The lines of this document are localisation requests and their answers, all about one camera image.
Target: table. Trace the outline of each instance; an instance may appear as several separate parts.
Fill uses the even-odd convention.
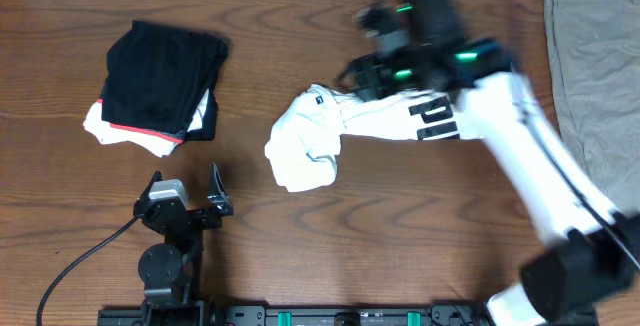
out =
[[[131,217],[155,170],[205,207],[209,164],[236,215],[206,233],[203,289],[224,303],[426,304],[486,298],[542,251],[508,179],[479,141],[343,137],[337,181],[289,194],[263,147],[311,83],[372,51],[353,15],[370,0],[0,0],[0,323],[33,325],[58,273]],[[474,36],[519,48],[555,121],[542,0],[456,0]],[[106,52],[143,19],[217,31],[232,51],[215,95],[217,138],[159,159],[101,146],[82,128]],[[71,272],[46,325],[95,325],[138,305],[137,262],[161,236],[137,224]],[[637,322],[640,293],[603,303],[603,325]]]

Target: green light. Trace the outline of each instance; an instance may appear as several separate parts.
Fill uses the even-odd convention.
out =
[[[409,11],[413,8],[413,6],[409,5],[409,4],[404,4],[402,6],[400,6],[396,12],[404,12],[404,11]]]
[[[456,54],[456,58],[458,61],[473,61],[478,57],[477,52],[461,52]]]
[[[409,76],[411,76],[412,73],[413,72],[411,72],[411,70],[400,70],[396,72],[394,78],[399,81],[406,80],[409,78]]]

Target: gray towel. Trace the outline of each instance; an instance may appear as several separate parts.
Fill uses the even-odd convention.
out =
[[[640,209],[640,0],[544,0],[560,133],[622,211]]]

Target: black cloth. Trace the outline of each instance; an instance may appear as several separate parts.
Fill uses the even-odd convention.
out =
[[[102,120],[169,134],[186,132],[210,92],[202,130],[186,140],[213,140],[217,104],[213,89],[227,45],[206,33],[133,21],[107,53]]]

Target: fabric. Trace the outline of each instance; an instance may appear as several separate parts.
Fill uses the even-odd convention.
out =
[[[133,21],[107,53],[102,119],[170,134],[186,132],[203,95],[213,92],[226,58],[227,46],[214,36]],[[216,112],[211,94],[202,131],[189,137],[212,140]]]
[[[203,115],[207,109],[209,93],[205,93],[193,114],[188,131],[200,130],[203,125]],[[148,129],[138,129],[124,125],[111,124],[102,121],[102,103],[95,102],[83,123],[84,129],[93,134],[102,145],[130,141],[138,144],[158,157],[170,155],[176,146],[185,141],[186,133],[168,134]]]
[[[640,0],[544,0],[560,133],[621,210],[640,185]]]
[[[389,140],[479,137],[443,93],[403,91],[363,102],[312,85],[273,125],[265,146],[278,185],[299,192],[333,183],[343,134]]]

